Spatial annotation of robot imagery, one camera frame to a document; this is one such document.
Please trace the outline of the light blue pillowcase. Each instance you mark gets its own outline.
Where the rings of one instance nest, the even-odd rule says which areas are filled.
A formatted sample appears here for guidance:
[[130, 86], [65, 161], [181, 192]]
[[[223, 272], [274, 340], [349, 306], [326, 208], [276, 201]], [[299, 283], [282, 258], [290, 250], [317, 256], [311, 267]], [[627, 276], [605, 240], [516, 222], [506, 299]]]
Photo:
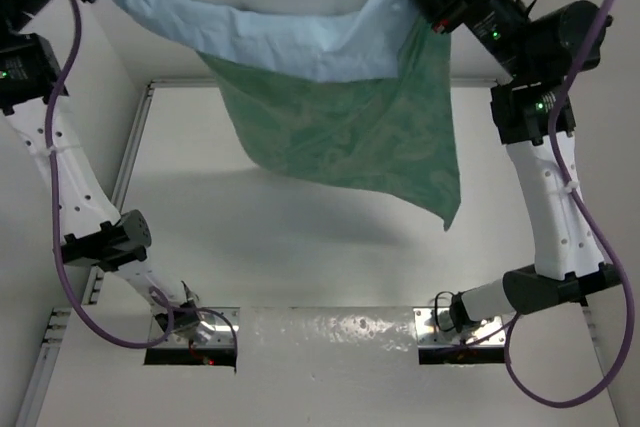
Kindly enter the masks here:
[[112, 0], [213, 73], [248, 157], [275, 174], [397, 197], [450, 226], [461, 203], [451, 42], [410, 0], [334, 15]]

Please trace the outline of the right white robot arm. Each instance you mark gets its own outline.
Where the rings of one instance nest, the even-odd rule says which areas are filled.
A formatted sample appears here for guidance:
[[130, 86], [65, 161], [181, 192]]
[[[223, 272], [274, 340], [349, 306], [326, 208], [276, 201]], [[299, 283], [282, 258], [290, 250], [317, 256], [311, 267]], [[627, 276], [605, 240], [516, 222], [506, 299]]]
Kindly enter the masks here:
[[466, 333], [482, 321], [530, 314], [616, 285], [593, 231], [562, 176], [575, 156], [575, 118], [561, 85], [595, 20], [597, 6], [572, 2], [531, 20], [522, 0], [412, 0], [432, 30], [467, 27], [508, 73], [491, 91], [491, 113], [523, 193], [534, 239], [530, 266], [455, 294], [437, 318]]

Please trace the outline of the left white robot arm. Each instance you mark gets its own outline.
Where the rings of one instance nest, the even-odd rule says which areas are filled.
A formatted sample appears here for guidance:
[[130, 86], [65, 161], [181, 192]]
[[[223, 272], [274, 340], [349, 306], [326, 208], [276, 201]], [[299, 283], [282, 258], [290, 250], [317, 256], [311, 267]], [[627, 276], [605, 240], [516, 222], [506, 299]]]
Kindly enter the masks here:
[[[24, 27], [52, 0], [1, 0], [1, 115], [19, 136], [51, 190], [53, 254], [58, 278], [73, 310], [102, 339], [146, 349], [170, 336], [195, 341], [202, 319], [186, 286], [164, 281], [148, 263], [152, 239], [138, 210], [121, 213], [100, 187], [67, 111], [66, 79], [79, 53], [79, 5], [69, 0], [73, 38], [59, 62], [43, 36]], [[126, 281], [151, 307], [162, 330], [155, 340], [119, 339], [99, 327], [74, 294], [69, 266], [98, 267]]]

